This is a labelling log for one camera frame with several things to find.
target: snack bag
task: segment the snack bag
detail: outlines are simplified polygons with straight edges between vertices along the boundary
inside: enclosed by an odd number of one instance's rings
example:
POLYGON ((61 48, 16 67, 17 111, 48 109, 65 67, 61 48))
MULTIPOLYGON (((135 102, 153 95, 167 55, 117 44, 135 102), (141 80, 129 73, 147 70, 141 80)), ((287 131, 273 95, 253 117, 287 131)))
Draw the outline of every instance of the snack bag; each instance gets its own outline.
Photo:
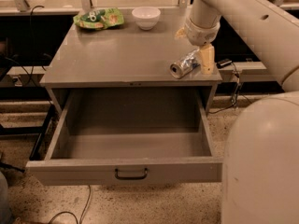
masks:
POLYGON ((117 8, 90 11, 73 18, 74 24, 86 29, 102 30, 124 23, 123 16, 117 8))

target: drawer handle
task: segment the drawer handle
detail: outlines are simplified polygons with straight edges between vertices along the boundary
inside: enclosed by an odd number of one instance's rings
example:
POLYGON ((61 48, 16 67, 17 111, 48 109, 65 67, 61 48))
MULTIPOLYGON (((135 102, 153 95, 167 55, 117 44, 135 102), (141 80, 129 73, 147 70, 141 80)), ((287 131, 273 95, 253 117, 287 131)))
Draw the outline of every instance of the drawer handle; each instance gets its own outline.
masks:
POLYGON ((144 174, 142 176, 119 176, 119 170, 115 169, 115 178, 118 180, 143 180, 148 176, 148 169, 144 169, 144 174))

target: drawer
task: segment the drawer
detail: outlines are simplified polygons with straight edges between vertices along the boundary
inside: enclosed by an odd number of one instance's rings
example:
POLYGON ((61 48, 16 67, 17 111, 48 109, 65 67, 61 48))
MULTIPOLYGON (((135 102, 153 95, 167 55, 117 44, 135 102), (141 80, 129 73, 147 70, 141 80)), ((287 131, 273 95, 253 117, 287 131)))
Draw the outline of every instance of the drawer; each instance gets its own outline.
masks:
POLYGON ((26 167, 44 185, 221 181, 195 87, 72 90, 45 159, 26 167))

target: floor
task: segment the floor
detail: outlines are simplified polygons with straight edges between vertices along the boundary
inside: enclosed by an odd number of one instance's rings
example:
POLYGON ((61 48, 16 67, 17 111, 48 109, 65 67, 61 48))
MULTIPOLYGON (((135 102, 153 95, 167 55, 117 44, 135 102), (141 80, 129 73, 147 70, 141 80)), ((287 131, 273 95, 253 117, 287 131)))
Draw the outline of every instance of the floor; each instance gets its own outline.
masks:
MULTIPOLYGON (((237 108, 208 116, 217 156, 222 156, 225 140, 234 120, 250 103, 261 96, 239 96, 237 108)), ((229 96, 215 97, 211 111, 230 104, 229 96)), ((0 105, 0 123, 5 127, 39 124, 47 103, 4 103, 0 105)), ((45 153, 52 128, 44 139, 45 153)), ((0 136, 2 162, 24 168, 34 135, 0 136)), ((88 201, 89 187, 45 187, 32 174, 1 170, 9 184, 9 202, 13 214, 23 220, 49 223, 58 213, 72 212, 80 219, 88 201)), ((58 216, 54 223, 76 223, 70 214, 58 216)), ((190 183, 160 186, 91 186, 91 199, 83 223, 221 223, 221 183, 190 183)))

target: bowl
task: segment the bowl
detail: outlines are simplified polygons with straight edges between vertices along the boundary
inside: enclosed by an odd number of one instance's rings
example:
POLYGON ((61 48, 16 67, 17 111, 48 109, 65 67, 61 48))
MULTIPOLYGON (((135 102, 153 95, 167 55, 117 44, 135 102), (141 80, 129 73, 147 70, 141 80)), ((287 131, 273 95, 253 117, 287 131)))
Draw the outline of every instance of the bowl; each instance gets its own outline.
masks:
POLYGON ((142 30, 150 30, 159 21, 161 11, 157 7, 137 7, 132 11, 132 15, 142 30))

